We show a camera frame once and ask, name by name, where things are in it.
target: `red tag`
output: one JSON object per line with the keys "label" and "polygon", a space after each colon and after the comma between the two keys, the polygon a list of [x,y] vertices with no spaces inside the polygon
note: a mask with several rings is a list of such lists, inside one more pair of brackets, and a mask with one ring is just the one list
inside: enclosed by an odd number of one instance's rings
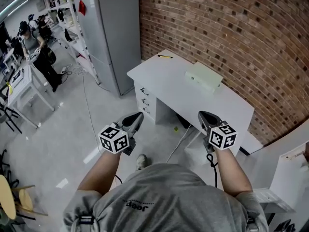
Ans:
{"label": "red tag", "polygon": [[79,0],[79,8],[78,8],[78,11],[79,11],[80,13],[82,13],[83,15],[86,14],[86,6],[85,6],[85,4],[83,3],[82,0]]}

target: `white desk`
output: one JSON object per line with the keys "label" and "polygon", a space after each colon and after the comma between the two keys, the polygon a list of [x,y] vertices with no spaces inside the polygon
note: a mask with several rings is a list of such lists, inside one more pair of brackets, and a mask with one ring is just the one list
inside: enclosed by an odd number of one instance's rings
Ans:
{"label": "white desk", "polygon": [[155,55],[127,73],[134,80],[139,109],[156,123],[168,113],[168,106],[199,131],[202,131],[202,127],[198,112],[213,113],[226,120],[239,133],[236,144],[231,147],[236,155],[248,130],[254,108],[223,84],[212,95],[206,95],[184,78],[192,63],[168,50],[159,55],[173,58],[159,58]]}
{"label": "white desk", "polygon": [[[9,98],[8,98],[8,106],[11,107],[12,109],[16,110],[20,116],[27,121],[28,123],[30,123],[32,126],[34,126],[35,128],[37,128],[38,126],[36,124],[34,124],[30,119],[28,119],[24,114],[22,114],[19,110],[23,108],[23,106],[28,103],[31,98],[33,97],[34,94],[37,94],[42,101],[52,110],[54,111],[54,107],[51,106],[50,103],[48,103],[48,101],[44,98],[44,96],[39,92],[39,90],[35,87],[33,81],[33,77],[35,78],[35,80],[39,83],[40,86],[44,87],[43,83],[39,80],[39,78],[37,77],[37,75],[35,74],[35,72],[32,71],[30,65],[26,65],[25,67],[23,67],[24,69],[24,78],[17,84],[17,86],[15,88],[13,88],[13,92],[12,94],[9,94]],[[29,95],[21,98],[23,96],[23,94],[29,89],[31,88],[33,92],[31,92]]]}
{"label": "white desk", "polygon": [[8,69],[9,69],[9,66],[8,66],[8,64],[7,64],[6,62],[7,62],[11,57],[13,57],[13,61],[15,61],[16,65],[18,65],[18,61],[17,61],[15,55],[13,54],[13,52],[14,52],[14,48],[12,48],[11,50],[9,50],[8,54],[6,55],[6,57],[5,57],[4,61],[3,61],[3,63],[4,63],[5,66],[6,66],[6,68],[8,68]]}

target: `person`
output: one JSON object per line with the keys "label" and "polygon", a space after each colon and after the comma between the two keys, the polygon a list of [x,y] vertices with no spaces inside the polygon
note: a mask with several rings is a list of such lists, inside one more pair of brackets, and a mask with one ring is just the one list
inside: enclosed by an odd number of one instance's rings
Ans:
{"label": "person", "polygon": [[38,28],[39,28],[40,35],[43,38],[45,38],[45,39],[52,38],[52,32],[51,32],[50,28],[48,27],[47,23],[45,22],[45,16],[44,15],[39,16]]}
{"label": "person", "polygon": [[30,26],[31,31],[35,31],[36,29],[38,29],[38,24],[35,20],[33,20],[33,18],[34,18],[34,14],[30,14],[28,16],[28,21],[29,21],[29,26]]}
{"label": "person", "polygon": [[56,73],[48,59],[45,57],[44,39],[40,36],[37,30],[31,32],[30,27],[25,21],[20,23],[19,34],[23,36],[22,47],[25,58],[29,57],[29,54],[33,54],[37,48],[41,50],[38,58],[33,64],[44,75],[51,85],[53,92],[56,92],[58,85],[61,84],[61,75]]}
{"label": "person", "polygon": [[[263,209],[233,153],[215,151],[224,191],[177,164],[147,166],[145,155],[137,159],[138,170],[110,190],[121,153],[103,152],[64,211],[66,228],[71,232],[248,232],[250,226],[267,232]],[[247,224],[248,217],[253,223]]]}

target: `floor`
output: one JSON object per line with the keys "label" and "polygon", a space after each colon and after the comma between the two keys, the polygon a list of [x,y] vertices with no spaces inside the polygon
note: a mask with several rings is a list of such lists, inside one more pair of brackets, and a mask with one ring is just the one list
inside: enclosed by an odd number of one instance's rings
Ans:
{"label": "floor", "polygon": [[[58,43],[55,43],[52,49],[57,56],[54,68],[58,73],[62,67],[71,63],[72,68],[76,66],[71,56]],[[56,93],[48,87],[46,97],[56,110],[52,112],[40,99],[34,98],[33,106],[25,107],[23,112],[35,123],[41,123],[41,126],[35,129],[18,119],[17,123],[23,132],[19,134],[10,131],[6,124],[1,124],[0,149],[8,150],[5,161],[10,163],[20,185],[36,186],[30,191],[36,209],[49,215],[36,217],[35,222],[26,220],[29,231],[62,232],[65,231],[62,211],[82,178],[100,157],[95,135],[105,125],[137,111],[137,104],[134,90],[123,97],[115,98],[98,87],[89,74],[84,75],[84,86],[83,77],[72,74],[59,86]],[[141,129],[135,135],[137,145],[131,156],[121,156],[118,176],[125,180],[135,171],[135,161],[140,153],[146,154],[152,163],[165,162],[184,132],[185,129],[176,116],[158,125],[145,118]],[[189,130],[189,136],[170,162],[191,168],[208,184],[214,185],[210,165],[198,160],[201,154],[206,156],[206,152],[197,154],[184,150],[195,133],[194,128]]]}

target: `refrigerator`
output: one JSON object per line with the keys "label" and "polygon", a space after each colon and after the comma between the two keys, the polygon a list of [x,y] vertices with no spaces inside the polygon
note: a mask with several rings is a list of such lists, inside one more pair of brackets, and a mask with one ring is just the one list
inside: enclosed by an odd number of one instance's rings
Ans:
{"label": "refrigerator", "polygon": [[[80,1],[85,12],[79,12]],[[119,97],[133,87],[127,72],[141,63],[139,0],[74,0],[100,85]]]}

